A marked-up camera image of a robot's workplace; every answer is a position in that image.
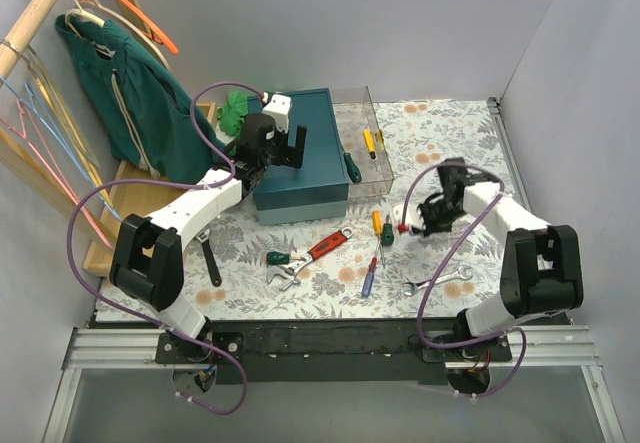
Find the long green screwdriver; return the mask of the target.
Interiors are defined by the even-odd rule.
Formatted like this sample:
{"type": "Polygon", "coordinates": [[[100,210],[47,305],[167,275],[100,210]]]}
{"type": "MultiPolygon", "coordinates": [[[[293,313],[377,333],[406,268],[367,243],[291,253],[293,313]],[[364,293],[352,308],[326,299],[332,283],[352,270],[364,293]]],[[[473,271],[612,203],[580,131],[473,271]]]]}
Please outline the long green screwdriver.
{"type": "Polygon", "coordinates": [[[351,154],[348,152],[344,152],[343,160],[351,182],[353,184],[360,184],[362,182],[362,174],[351,154]]]}

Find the orange handled screwdriver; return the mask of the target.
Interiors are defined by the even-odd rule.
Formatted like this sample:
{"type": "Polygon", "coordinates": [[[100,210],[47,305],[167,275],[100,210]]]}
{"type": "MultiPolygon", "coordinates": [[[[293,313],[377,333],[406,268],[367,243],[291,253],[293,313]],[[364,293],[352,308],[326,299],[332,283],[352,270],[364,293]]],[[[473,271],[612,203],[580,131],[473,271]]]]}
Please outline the orange handled screwdriver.
{"type": "Polygon", "coordinates": [[[373,230],[376,235],[376,238],[378,240],[377,253],[378,253],[379,259],[382,260],[383,259],[383,250],[382,250],[383,223],[380,216],[380,212],[378,210],[374,210],[372,212],[372,226],[373,226],[373,230]]]}

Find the clear plastic container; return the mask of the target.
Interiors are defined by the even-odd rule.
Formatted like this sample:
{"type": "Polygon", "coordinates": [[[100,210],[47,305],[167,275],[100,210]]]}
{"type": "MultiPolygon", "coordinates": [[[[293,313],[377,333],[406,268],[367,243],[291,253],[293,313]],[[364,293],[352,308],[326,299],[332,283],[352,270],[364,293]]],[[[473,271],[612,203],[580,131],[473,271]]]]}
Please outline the clear plastic container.
{"type": "Polygon", "coordinates": [[[384,133],[378,123],[368,87],[331,89],[336,125],[343,149],[358,165],[362,182],[349,181],[348,198],[386,196],[393,185],[394,174],[385,147],[384,133]],[[373,135],[377,158],[372,160],[366,150],[363,131],[373,135]]]}

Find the yellow handled screwdriver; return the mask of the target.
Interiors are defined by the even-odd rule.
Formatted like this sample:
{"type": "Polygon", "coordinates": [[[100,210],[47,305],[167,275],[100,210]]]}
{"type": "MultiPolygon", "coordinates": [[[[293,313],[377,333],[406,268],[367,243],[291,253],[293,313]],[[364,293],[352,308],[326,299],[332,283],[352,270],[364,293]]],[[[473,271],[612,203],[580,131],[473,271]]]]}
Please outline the yellow handled screwdriver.
{"type": "Polygon", "coordinates": [[[369,129],[363,131],[363,137],[366,145],[367,153],[372,160],[377,158],[373,135],[369,129]]]}

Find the blue red screwdriver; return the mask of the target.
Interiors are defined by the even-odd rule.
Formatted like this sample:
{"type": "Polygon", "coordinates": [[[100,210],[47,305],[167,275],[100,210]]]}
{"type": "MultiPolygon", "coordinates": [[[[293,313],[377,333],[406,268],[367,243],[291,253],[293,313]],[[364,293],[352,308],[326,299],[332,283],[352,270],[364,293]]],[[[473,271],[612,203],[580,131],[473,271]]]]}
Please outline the blue red screwdriver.
{"type": "Polygon", "coordinates": [[[362,298],[368,298],[371,294],[371,290],[372,290],[374,279],[375,279],[375,272],[377,269],[377,263],[378,263],[377,257],[373,257],[370,261],[370,264],[367,269],[367,273],[363,281],[363,286],[361,289],[362,298]]]}

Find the stubby green screwdriver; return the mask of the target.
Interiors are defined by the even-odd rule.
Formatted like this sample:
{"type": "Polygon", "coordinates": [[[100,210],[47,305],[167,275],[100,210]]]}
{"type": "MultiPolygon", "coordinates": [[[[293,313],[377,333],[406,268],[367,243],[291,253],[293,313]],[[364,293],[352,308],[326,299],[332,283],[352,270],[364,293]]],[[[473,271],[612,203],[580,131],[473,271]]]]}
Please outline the stubby green screwdriver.
{"type": "Polygon", "coordinates": [[[295,260],[296,260],[296,257],[288,253],[282,253],[278,251],[269,251],[266,254],[266,263],[270,266],[287,265],[295,260]]]}

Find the red handled adjustable wrench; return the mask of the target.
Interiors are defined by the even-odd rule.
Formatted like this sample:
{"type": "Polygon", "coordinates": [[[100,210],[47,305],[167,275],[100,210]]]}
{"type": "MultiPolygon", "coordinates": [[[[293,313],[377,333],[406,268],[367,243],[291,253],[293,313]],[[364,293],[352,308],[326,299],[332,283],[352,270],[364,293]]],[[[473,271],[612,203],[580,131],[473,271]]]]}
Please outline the red handled adjustable wrench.
{"type": "Polygon", "coordinates": [[[270,284],[276,277],[283,283],[280,291],[286,291],[294,285],[300,284],[299,273],[312,262],[335,250],[353,236],[353,229],[344,227],[309,249],[300,259],[294,259],[287,264],[271,265],[267,270],[266,283],[270,284]]]}

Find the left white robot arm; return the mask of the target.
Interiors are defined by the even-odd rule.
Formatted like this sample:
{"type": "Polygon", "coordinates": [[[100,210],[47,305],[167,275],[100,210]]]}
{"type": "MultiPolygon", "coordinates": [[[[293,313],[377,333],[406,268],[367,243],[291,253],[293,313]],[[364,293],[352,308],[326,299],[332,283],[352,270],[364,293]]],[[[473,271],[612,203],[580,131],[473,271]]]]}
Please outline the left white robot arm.
{"type": "Polygon", "coordinates": [[[120,225],[109,281],[143,304],[159,323],[182,334],[178,350],[193,363],[205,361],[213,349],[203,332],[206,318],[183,294],[183,252],[220,213],[246,198],[266,169],[303,165],[307,128],[299,125],[295,142],[266,112],[251,113],[239,137],[197,183],[165,207],[142,217],[127,216],[120,225]]]}

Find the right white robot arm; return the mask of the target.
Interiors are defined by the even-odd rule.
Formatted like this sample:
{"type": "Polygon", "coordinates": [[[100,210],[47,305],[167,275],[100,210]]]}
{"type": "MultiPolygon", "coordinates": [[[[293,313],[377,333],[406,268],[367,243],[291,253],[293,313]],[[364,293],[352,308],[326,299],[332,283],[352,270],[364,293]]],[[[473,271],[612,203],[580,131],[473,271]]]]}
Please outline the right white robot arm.
{"type": "Polygon", "coordinates": [[[501,180],[462,158],[437,166],[441,191],[417,207],[425,236],[448,232],[459,218],[475,218],[463,233],[481,225],[502,245],[498,292],[461,310],[452,328],[454,352],[475,360],[494,337],[519,323],[583,304],[579,239],[569,225],[553,225],[509,196],[501,180]]]}

